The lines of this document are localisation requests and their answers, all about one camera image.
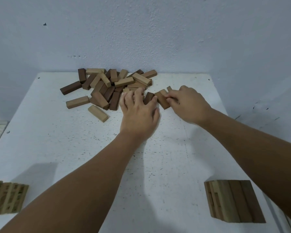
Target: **finger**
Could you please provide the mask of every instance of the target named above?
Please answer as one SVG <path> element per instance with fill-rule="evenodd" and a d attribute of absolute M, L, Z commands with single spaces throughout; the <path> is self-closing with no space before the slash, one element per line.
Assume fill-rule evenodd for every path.
<path fill-rule="evenodd" d="M 170 92 L 168 92 L 166 95 L 165 95 L 166 98 L 176 98 L 176 99 L 179 99 L 179 91 L 177 90 L 171 90 Z"/>
<path fill-rule="evenodd" d="M 175 99 L 167 98 L 167 102 L 170 104 L 171 108 L 173 108 L 175 112 L 178 111 L 180 105 L 175 101 Z"/>
<path fill-rule="evenodd" d="M 125 103 L 128 109 L 134 106 L 134 100 L 132 99 L 133 94 L 133 91 L 129 91 L 125 96 Z"/>
<path fill-rule="evenodd" d="M 184 90 L 184 89 L 188 89 L 188 87 L 185 86 L 185 85 L 182 85 L 182 86 L 180 87 L 179 91 L 182 91 L 182 90 Z"/>
<path fill-rule="evenodd" d="M 155 125 L 157 125 L 157 123 L 159 122 L 159 117 L 160 117 L 159 108 L 156 108 L 154 110 L 154 115 L 153 115 L 153 122 Z"/>
<path fill-rule="evenodd" d="M 150 102 L 147 104 L 147 106 L 151 108 L 151 111 L 153 111 L 156 108 L 156 105 L 157 105 L 157 96 L 154 96 L 152 100 L 150 100 Z"/>
<path fill-rule="evenodd" d="M 138 88 L 135 90 L 135 104 L 143 105 L 142 93 L 144 92 L 144 88 Z"/>
<path fill-rule="evenodd" d="M 126 92 L 123 93 L 123 95 L 120 97 L 120 107 L 121 110 L 123 112 L 123 114 L 125 114 L 127 112 L 127 106 L 125 104 L 125 96 L 126 96 Z"/>

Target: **white table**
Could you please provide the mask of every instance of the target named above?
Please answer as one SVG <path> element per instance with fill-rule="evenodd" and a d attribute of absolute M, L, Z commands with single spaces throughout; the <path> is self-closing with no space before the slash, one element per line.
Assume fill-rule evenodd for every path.
<path fill-rule="evenodd" d="M 30 185 L 25 206 L 119 132 L 120 109 L 107 111 L 110 118 L 102 123 L 87 111 L 90 104 L 66 108 L 65 101 L 90 95 L 83 89 L 62 95 L 59 89 L 77 78 L 77 73 L 38 74 L 0 139 L 0 180 Z M 226 113 L 207 74 L 158 74 L 148 91 L 183 84 Z M 248 176 L 205 130 L 182 121 L 171 108 L 160 112 L 159 126 L 129 162 L 100 232 L 279 232 L 255 184 L 266 224 L 225 223 L 210 216 L 204 181 Z M 1 215 L 0 228 L 13 216 Z"/>

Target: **hand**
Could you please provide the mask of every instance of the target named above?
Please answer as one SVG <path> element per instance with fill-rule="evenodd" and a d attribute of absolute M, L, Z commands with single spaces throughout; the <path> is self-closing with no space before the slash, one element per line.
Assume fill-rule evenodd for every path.
<path fill-rule="evenodd" d="M 144 105 L 141 95 L 143 91 L 143 88 L 138 88 L 135 91 L 135 101 L 133 100 L 133 91 L 124 93 L 120 98 L 123 112 L 120 133 L 128 134 L 140 142 L 151 137 L 160 116 L 159 109 L 156 107 L 157 96 L 154 96 L 147 105 Z"/>
<path fill-rule="evenodd" d="M 204 97 L 187 86 L 181 86 L 179 91 L 171 90 L 165 97 L 175 113 L 188 123 L 200 125 L 212 111 Z"/>

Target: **textured wall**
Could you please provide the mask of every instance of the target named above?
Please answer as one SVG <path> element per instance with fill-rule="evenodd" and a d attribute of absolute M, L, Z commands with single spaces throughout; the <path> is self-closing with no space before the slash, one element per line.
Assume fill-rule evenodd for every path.
<path fill-rule="evenodd" d="M 38 71 L 91 66 L 209 72 L 237 117 L 291 75 L 291 0 L 0 0 L 0 120 Z"/>

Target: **right hand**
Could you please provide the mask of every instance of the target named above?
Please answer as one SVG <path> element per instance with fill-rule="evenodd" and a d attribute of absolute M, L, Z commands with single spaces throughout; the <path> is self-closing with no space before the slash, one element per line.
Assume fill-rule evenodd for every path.
<path fill-rule="evenodd" d="M 178 91 L 171 90 L 165 97 L 174 112 L 188 123 L 201 125 L 212 111 L 204 97 L 187 86 L 181 86 Z"/>

